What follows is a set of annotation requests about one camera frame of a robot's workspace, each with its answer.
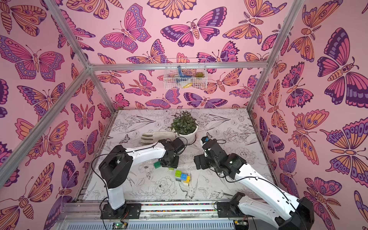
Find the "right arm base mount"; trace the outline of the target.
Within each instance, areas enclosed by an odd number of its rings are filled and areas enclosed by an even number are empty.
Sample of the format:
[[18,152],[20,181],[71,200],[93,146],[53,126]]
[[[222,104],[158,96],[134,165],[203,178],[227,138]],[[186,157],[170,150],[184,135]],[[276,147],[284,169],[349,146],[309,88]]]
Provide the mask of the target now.
[[219,202],[216,201],[213,208],[217,211],[219,218],[244,218],[254,217],[250,213],[244,213],[240,208],[240,200],[242,198],[249,198],[244,193],[237,192],[230,201]]

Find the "yellow lego brick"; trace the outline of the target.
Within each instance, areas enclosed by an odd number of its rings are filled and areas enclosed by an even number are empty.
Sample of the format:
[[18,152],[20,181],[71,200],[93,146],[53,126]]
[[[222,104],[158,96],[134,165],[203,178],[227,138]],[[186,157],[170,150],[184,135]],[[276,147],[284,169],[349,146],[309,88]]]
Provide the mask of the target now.
[[191,177],[190,176],[187,176],[186,180],[184,181],[184,183],[186,184],[189,184],[191,181]]

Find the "blue lego brick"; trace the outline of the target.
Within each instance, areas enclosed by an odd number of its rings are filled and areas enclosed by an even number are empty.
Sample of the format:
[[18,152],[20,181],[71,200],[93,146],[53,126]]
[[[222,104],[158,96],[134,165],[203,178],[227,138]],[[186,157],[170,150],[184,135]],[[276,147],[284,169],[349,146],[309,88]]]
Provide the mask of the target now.
[[181,173],[180,180],[182,182],[187,181],[188,179],[190,179],[190,177],[187,174]]

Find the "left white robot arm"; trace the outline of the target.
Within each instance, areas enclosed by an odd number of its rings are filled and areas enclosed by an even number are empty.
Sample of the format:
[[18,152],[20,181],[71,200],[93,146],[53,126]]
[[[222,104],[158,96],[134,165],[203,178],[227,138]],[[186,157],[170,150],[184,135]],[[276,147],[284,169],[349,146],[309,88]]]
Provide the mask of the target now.
[[107,187],[109,207],[118,210],[125,205],[123,183],[133,165],[157,159],[161,167],[177,168],[179,156],[185,148],[180,138],[174,141],[160,140],[138,148],[115,146],[98,167]]

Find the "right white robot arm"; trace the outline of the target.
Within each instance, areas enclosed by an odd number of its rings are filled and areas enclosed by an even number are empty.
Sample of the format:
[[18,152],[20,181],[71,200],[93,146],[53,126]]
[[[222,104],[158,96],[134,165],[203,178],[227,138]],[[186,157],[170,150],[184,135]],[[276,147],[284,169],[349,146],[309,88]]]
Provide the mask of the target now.
[[202,137],[203,154],[195,157],[197,169],[211,169],[228,183],[241,183],[261,197],[256,201],[237,192],[228,202],[229,209],[250,215],[279,230],[310,230],[314,224],[312,202],[298,198],[258,173],[245,159],[232,153],[228,155],[217,139]]

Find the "dark green lego brick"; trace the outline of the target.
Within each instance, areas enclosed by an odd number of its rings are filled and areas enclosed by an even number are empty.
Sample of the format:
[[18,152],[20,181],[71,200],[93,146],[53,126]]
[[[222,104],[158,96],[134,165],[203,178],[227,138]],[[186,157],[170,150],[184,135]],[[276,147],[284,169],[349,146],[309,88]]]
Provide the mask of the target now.
[[161,165],[161,163],[160,162],[155,162],[154,163],[154,168],[155,169],[158,169],[158,168],[160,168],[162,165]]

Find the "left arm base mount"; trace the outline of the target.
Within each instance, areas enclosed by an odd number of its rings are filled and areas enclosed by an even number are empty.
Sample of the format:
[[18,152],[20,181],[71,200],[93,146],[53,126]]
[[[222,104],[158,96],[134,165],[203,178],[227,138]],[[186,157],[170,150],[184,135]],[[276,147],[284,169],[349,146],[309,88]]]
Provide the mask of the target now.
[[120,208],[113,210],[107,203],[102,209],[100,219],[139,219],[141,207],[141,203],[126,203]]

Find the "lime lego brick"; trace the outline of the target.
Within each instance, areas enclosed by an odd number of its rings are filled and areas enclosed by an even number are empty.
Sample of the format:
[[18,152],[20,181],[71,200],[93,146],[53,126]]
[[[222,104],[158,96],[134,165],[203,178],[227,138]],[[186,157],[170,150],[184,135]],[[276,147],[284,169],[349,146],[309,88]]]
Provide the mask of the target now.
[[182,180],[182,172],[180,170],[175,171],[175,180],[181,181]]

